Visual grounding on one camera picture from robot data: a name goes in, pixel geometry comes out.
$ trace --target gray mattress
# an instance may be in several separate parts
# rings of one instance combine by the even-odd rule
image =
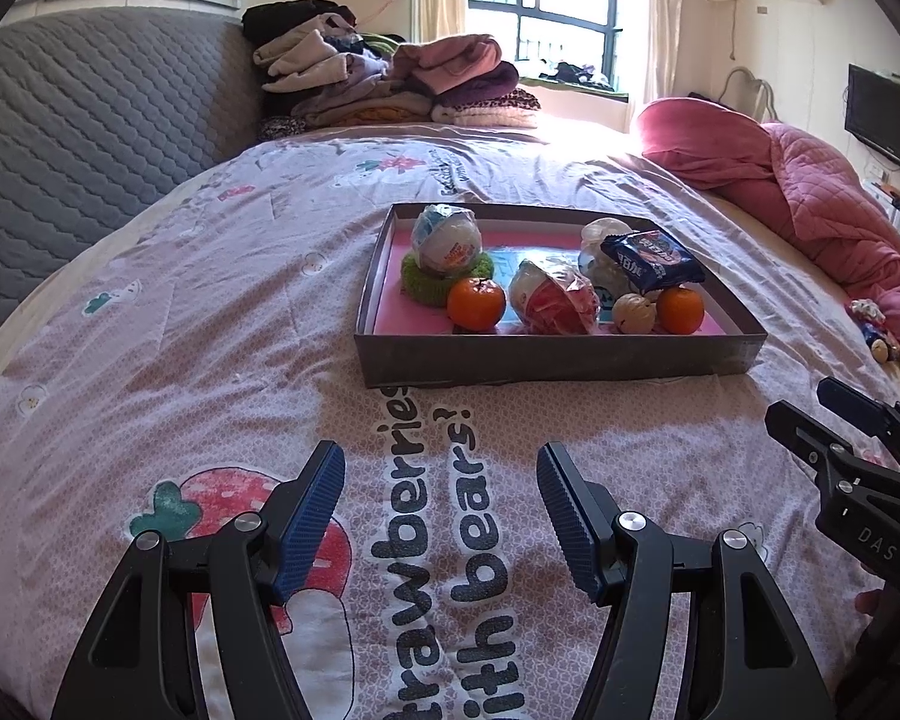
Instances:
[[[95,8],[0,28],[0,324],[41,281],[254,142],[236,20]]]

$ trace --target wall outlet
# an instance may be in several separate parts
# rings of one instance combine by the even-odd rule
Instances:
[[[883,167],[880,167],[876,162],[872,161],[866,166],[864,177],[869,181],[876,181],[878,184],[886,184],[887,180],[890,178],[887,175],[887,172],[883,170]]]

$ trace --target bedsheet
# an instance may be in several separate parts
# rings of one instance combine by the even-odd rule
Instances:
[[[743,376],[369,391],[351,336],[376,234],[392,203],[440,200],[653,218],[768,341]],[[536,490],[548,440],[672,533],[743,527],[835,678],[865,624],[852,598],[875,582],[816,532],[816,488],[763,415],[787,398],[847,435],[816,405],[821,377],[890,401],[900,384],[842,292],[739,209],[595,140],[414,125],[266,143],[151,210],[122,253],[34,295],[0,347],[0,686],[37,718],[132,533],[213,532],[324,437],[346,451],[346,487],[277,619],[317,720],[570,716],[607,613],[573,587]],[[197,619],[226,718],[202,601]]]

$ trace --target pink quilt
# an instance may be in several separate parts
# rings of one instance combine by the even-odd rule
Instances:
[[[634,128],[650,161],[740,206],[851,298],[875,300],[900,341],[900,234],[836,148],[690,98],[651,103]]]

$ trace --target orange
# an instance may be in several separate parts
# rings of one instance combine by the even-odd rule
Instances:
[[[691,336],[700,330],[703,314],[703,298],[685,287],[670,287],[656,299],[656,320],[677,336]]]
[[[450,288],[447,316],[474,333],[492,330],[506,311],[503,287],[488,278],[464,278]]]

